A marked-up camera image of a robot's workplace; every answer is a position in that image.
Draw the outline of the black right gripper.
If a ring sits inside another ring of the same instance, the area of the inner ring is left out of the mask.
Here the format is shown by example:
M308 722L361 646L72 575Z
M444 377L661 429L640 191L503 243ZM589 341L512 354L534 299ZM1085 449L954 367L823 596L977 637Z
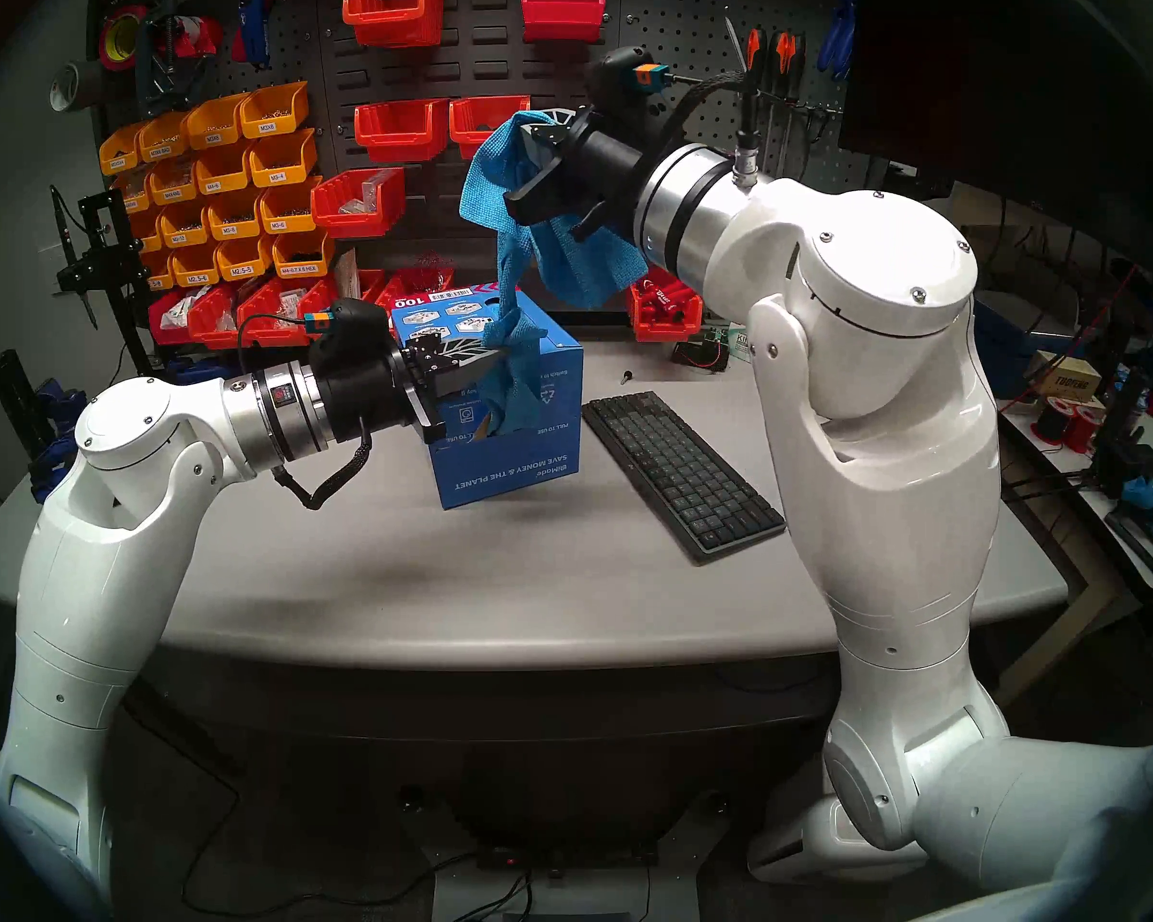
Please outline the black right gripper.
M508 218L517 225L538 225L575 213L579 220L570 229L575 242L612 232L634 243L636 203L645 186L636 176L636 167L658 136L658 116L581 109L533 113L543 121L522 124L522 145L528 152L559 149L563 173L537 173L523 186L505 192Z

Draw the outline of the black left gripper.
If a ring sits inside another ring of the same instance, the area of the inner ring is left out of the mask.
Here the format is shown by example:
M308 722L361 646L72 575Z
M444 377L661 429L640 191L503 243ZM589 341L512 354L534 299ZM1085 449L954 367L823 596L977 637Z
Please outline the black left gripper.
M436 390L439 377L440 392L462 392L487 375L484 364L506 354L508 349L487 348L481 340L423 337L402 347L390 333L327 332L309 360L334 441L413 425L430 445L447 434Z

